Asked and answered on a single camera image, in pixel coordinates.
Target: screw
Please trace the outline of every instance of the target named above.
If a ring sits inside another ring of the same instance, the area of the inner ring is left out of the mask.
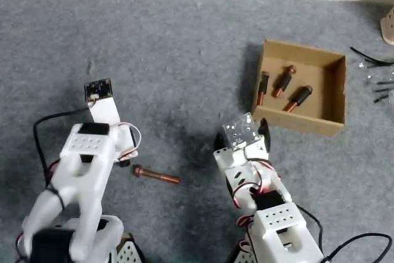
[[[151,171],[149,169],[143,169],[142,165],[140,164],[133,165],[133,174],[137,177],[145,176],[145,177],[155,178],[158,180],[167,181],[173,184],[179,184],[180,182],[180,179],[178,177],[168,176],[165,174],[161,174],[160,172]]]

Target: cable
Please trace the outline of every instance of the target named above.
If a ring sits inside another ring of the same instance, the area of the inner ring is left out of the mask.
[[[244,187],[244,186],[246,186],[246,185],[255,185],[255,186],[258,186],[258,188],[260,188],[260,185],[257,184],[257,183],[255,183],[255,182],[245,182],[245,183],[242,183],[241,185],[239,185],[238,187],[236,187],[236,188],[233,190],[233,194],[231,194],[231,198],[233,199],[234,205],[235,205],[238,209],[240,209],[241,206],[240,206],[239,203],[237,202],[237,200],[236,200],[236,198],[235,198],[235,194],[237,193],[237,191],[238,191],[239,189],[241,189],[242,187]]]
[[[25,255],[23,255],[19,249],[19,241],[22,237],[23,237],[23,232],[19,233],[19,235],[17,236],[17,239],[15,240],[15,249],[17,250],[17,254],[18,254],[19,258],[25,257]]]
[[[355,52],[355,53],[357,53],[359,55],[362,55],[363,57],[366,57],[369,60],[369,62],[375,63],[375,65],[377,65],[378,67],[391,66],[391,65],[394,64],[394,62],[386,62],[386,61],[381,61],[381,60],[377,60],[375,58],[372,58],[372,57],[360,52],[359,50],[355,49],[354,47],[350,47],[350,49],[353,52]]]
[[[244,247],[244,246],[250,246],[250,245],[251,245],[250,242],[248,242],[248,241],[246,241],[246,240],[241,240],[241,241],[239,242],[239,244],[238,244],[239,249],[240,249],[242,252],[248,253],[248,254],[250,254],[250,252],[249,252],[249,251],[246,251],[243,247]]]
[[[342,243],[340,246],[338,246],[338,248],[336,248],[330,255],[325,257],[320,263],[325,263],[325,262],[331,261],[344,247],[346,247],[350,243],[352,243],[356,240],[359,240],[360,238],[363,238],[363,237],[384,237],[384,238],[388,239],[388,243],[387,243],[386,248],[383,250],[383,252],[380,254],[380,256],[373,263],[381,262],[383,260],[383,258],[387,255],[390,248],[392,247],[393,239],[391,238],[390,235],[372,232],[372,233],[364,233],[364,234],[360,234],[355,237],[352,237],[351,239],[347,240],[345,243]]]
[[[125,124],[128,125],[129,127],[132,127],[133,129],[135,129],[135,130],[137,131],[137,134],[139,135],[139,139],[138,139],[138,142],[137,142],[137,145],[136,145],[136,146],[130,147],[130,148],[128,148],[128,149],[125,149],[125,150],[120,154],[120,156],[119,156],[119,158],[118,158],[119,161],[121,161],[121,159],[124,158],[124,157],[126,157],[127,155],[130,155],[131,153],[135,152],[135,151],[138,149],[138,147],[140,146],[141,140],[142,140],[141,132],[140,132],[140,130],[139,130],[135,125],[133,125],[133,124],[131,124],[131,123],[125,123],[125,122],[123,122],[123,123],[118,123],[117,125],[118,125],[118,126],[123,126],[123,125],[125,125]]]
[[[36,142],[37,152],[38,152],[38,155],[39,155],[39,159],[41,160],[41,166],[42,166],[42,171],[44,173],[46,186],[48,186],[49,183],[50,183],[50,176],[49,176],[49,170],[48,170],[48,167],[47,167],[47,162],[46,162],[46,159],[45,159],[45,155],[44,155],[44,152],[42,151],[41,144],[39,142],[38,125],[40,123],[44,122],[44,121],[47,121],[48,119],[82,113],[82,112],[88,110],[91,107],[93,107],[93,105],[90,106],[90,107],[85,107],[85,108],[81,108],[81,109],[77,109],[77,110],[73,110],[73,111],[66,111],[66,112],[56,113],[56,114],[53,114],[53,115],[48,115],[48,116],[45,116],[43,118],[40,118],[39,120],[37,120],[33,124],[34,141]]]
[[[308,215],[309,217],[311,217],[312,220],[314,220],[314,221],[316,222],[316,224],[318,224],[318,227],[319,227],[319,239],[318,239],[318,244],[319,244],[319,249],[320,249],[320,251],[321,251],[321,252],[323,253],[323,255],[324,255],[324,252],[323,252],[323,230],[324,230],[323,225],[321,225],[321,223],[320,223],[320,221],[319,221],[318,218],[316,218],[314,215],[312,215],[312,214],[311,214],[310,212],[308,212],[306,209],[304,209],[303,207],[299,206],[298,204],[297,204],[297,207],[298,207],[301,211],[303,211],[306,215]]]
[[[60,196],[59,190],[57,190],[57,189],[52,185],[52,183],[49,183],[49,185],[48,185],[48,187],[46,188],[46,190],[52,192],[54,195],[56,195],[56,196],[59,198],[60,205],[62,206],[62,211],[64,211],[65,208],[66,208],[66,206],[65,206],[65,204],[64,204],[63,198]]]
[[[253,245],[253,242],[252,242],[252,238],[251,238],[251,235],[249,233],[249,225],[246,226],[246,235],[247,235],[247,238],[249,239],[249,241],[251,242],[251,247],[252,247],[252,252],[253,252],[253,255],[254,255],[254,259],[256,260],[256,263],[259,263],[259,260],[257,259],[257,256],[256,256],[256,251],[254,249],[254,245]]]

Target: bolt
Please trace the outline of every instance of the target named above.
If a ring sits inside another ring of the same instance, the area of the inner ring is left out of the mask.
[[[286,68],[285,73],[282,75],[282,77],[279,79],[278,84],[276,85],[275,90],[273,91],[273,96],[275,98],[279,97],[282,92],[287,88],[287,85],[289,84],[291,80],[291,76],[297,72],[297,69],[295,66],[290,65]]]
[[[167,181],[173,184],[179,184],[180,179],[178,177],[168,176],[161,174],[160,172],[154,172],[149,169],[144,169],[140,164],[133,165],[133,174],[137,177],[145,176],[150,178],[155,178],[158,180]]]

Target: small metal part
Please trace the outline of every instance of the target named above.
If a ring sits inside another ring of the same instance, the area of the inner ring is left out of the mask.
[[[313,89],[311,86],[304,86],[303,88],[300,89],[298,93],[295,94],[291,102],[284,108],[283,111],[285,112],[293,111],[293,109],[301,105],[312,92]]]
[[[382,95],[379,98],[374,100],[374,103],[380,102],[383,99],[387,99],[388,98],[388,94]]]
[[[270,78],[270,74],[268,72],[263,71],[261,73],[261,79],[259,84],[259,94],[257,96],[257,104],[259,106],[263,105],[264,95],[267,93],[268,79]]]
[[[223,126],[226,143],[228,148],[237,151],[260,140],[257,126],[252,120],[252,115],[246,113],[231,123]]]
[[[178,177],[173,177],[165,174],[161,174],[160,172],[154,172],[149,169],[144,169],[140,164],[133,165],[133,174],[137,177],[145,176],[158,180],[167,181],[173,184],[179,184],[180,179]]]
[[[275,87],[273,92],[273,96],[275,98],[279,97],[282,92],[284,92],[289,85],[291,80],[291,76],[297,72],[297,69],[294,65],[290,65],[287,67],[286,72],[279,79],[278,84]]]

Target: white bracket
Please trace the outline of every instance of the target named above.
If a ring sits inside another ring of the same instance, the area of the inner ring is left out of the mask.
[[[384,41],[394,46],[394,7],[380,21],[380,27]]]

